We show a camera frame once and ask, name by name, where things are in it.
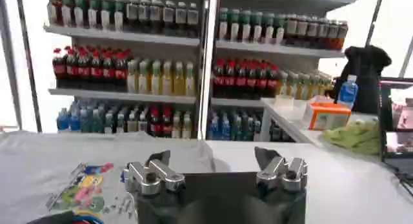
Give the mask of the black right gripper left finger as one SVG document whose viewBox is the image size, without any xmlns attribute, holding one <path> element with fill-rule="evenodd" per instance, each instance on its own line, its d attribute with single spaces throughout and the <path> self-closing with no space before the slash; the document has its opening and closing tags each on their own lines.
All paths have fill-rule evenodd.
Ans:
<svg viewBox="0 0 413 224">
<path fill-rule="evenodd" d="M 142 196 L 155 196 L 161 192 L 161 186 L 170 192 L 179 192 L 186 186 L 185 176 L 172 170 L 168 165 L 170 151 L 153 153 L 145 161 L 127 163 L 123 169 L 123 182 L 129 193 Z"/>
</svg>

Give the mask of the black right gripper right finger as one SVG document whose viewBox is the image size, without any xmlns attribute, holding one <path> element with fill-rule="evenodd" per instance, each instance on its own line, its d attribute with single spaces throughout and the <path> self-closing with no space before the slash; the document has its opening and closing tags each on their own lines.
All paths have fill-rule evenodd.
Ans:
<svg viewBox="0 0 413 224">
<path fill-rule="evenodd" d="M 275 150 L 254 147 L 260 171 L 256 185 L 265 192 L 282 188 L 288 192 L 301 192 L 307 187 L 307 163 L 303 158 L 287 161 Z"/>
</svg>

